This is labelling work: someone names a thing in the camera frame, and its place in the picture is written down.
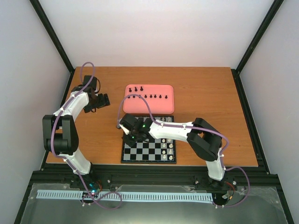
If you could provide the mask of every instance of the chessboard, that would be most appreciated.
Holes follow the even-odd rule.
[[[173,116],[154,117],[174,122]],[[177,163],[176,143],[172,139],[146,139],[137,141],[132,147],[122,142],[121,163]]]

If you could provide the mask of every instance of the white wall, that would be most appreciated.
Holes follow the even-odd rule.
[[[41,0],[74,66],[236,68],[273,0]]]
[[[299,223],[299,1],[284,1],[241,79],[270,170]]]
[[[68,71],[29,0],[0,1],[0,223],[13,223],[40,168],[42,118],[59,107]]]

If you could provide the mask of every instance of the black frame bar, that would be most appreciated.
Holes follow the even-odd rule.
[[[280,201],[282,203],[286,218],[288,223],[294,223],[289,207],[287,205],[285,195],[283,193],[279,178],[277,175],[271,175],[267,161],[262,149],[262,145],[256,130],[256,126],[250,111],[250,107],[244,92],[244,88],[240,79],[240,73],[244,68],[246,62],[253,53],[258,42],[265,33],[267,27],[278,11],[279,7],[284,0],[274,0],[272,6],[270,7],[268,13],[266,14],[262,24],[260,25],[258,31],[256,32],[254,38],[252,39],[250,45],[248,46],[243,58],[241,59],[238,67],[232,69],[233,79],[235,81],[235,86],[238,92],[240,103],[245,116],[246,124],[249,130],[250,138],[253,144],[254,151],[256,153],[256,159],[258,162],[258,167],[246,167],[246,171],[251,186],[269,186],[276,187]],[[40,20],[42,21],[45,29],[47,30],[49,36],[51,37],[54,45],[56,46],[62,60],[64,61],[66,67],[70,72],[70,78],[66,86],[64,96],[61,105],[66,101],[66,97],[71,85],[72,78],[74,76],[74,68],[66,55],[53,27],[50,24],[41,4],[38,0],[30,0],[32,6],[34,7],[36,13],[38,14]],[[17,214],[15,224],[21,222],[23,212],[26,207],[28,196],[30,194],[32,185],[34,183],[74,183],[76,187],[83,188],[78,177],[73,174],[72,170],[66,164],[47,164],[48,153],[46,152],[41,170],[34,171],[30,182],[28,184],[24,199],[20,206],[19,212]],[[122,165],[94,165],[96,173],[100,174],[101,181],[104,188],[113,189],[115,186],[123,184],[144,184],[144,185],[186,185],[194,186],[196,189],[202,189],[199,185],[194,184],[195,180],[202,176],[206,176],[206,167],[178,167],[178,166],[122,166]],[[236,182],[242,186],[246,185],[246,179],[241,171],[232,170],[228,172],[228,178],[233,178]]]

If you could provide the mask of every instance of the gray floor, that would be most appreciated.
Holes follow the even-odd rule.
[[[235,208],[222,209],[205,203],[134,203],[124,202],[117,210],[104,210],[96,205],[82,207],[79,201],[34,199],[24,212],[22,224],[285,224],[280,203],[270,192],[250,195]],[[235,203],[243,196],[234,196]],[[115,206],[117,202],[102,202]]]

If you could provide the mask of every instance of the wooden table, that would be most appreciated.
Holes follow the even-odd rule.
[[[79,71],[80,67],[75,71],[70,90],[80,84]],[[83,75],[91,73],[91,67],[83,69]],[[224,153],[225,165],[257,166],[230,68],[96,67],[95,76],[101,82],[100,93],[108,94],[111,105],[97,109],[96,113],[82,111],[76,120],[79,148],[93,164],[121,163],[122,130],[115,126],[125,87],[128,84],[169,84],[174,89],[172,115],[176,122],[204,118],[230,140]],[[176,166],[206,165],[187,143],[176,141],[176,145]],[[49,153],[47,163],[59,162],[63,161]]]

